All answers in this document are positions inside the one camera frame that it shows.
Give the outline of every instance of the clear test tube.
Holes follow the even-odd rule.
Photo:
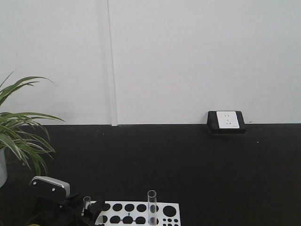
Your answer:
[[[157,225],[157,193],[150,190],[147,193],[149,224]]]
[[[84,201],[84,209],[87,210],[88,207],[91,205],[91,197],[86,196],[84,197],[83,201]]]

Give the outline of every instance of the black floor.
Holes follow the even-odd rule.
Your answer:
[[[96,200],[180,204],[182,226],[301,225],[301,124],[247,125],[211,136],[206,125],[47,126],[48,176]],[[8,163],[0,220],[31,216],[33,173]]]

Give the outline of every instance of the white socket faceplate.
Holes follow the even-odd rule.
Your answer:
[[[225,111],[216,112],[217,121],[220,129],[238,129],[239,123],[236,112]]]

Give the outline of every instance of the plant pot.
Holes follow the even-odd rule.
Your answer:
[[[4,148],[2,148],[0,149],[0,187],[5,184],[7,178],[8,171],[6,169]]]

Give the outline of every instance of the wall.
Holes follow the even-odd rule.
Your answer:
[[[111,0],[119,124],[301,122],[301,2]]]
[[[110,124],[97,0],[0,1],[0,81],[45,76],[12,95],[2,111],[37,111],[65,124]],[[57,124],[43,121],[44,124]]]
[[[300,123],[300,11],[292,0],[0,0],[0,79],[16,69],[8,84],[56,84],[1,111],[148,124],[241,110],[247,123]]]

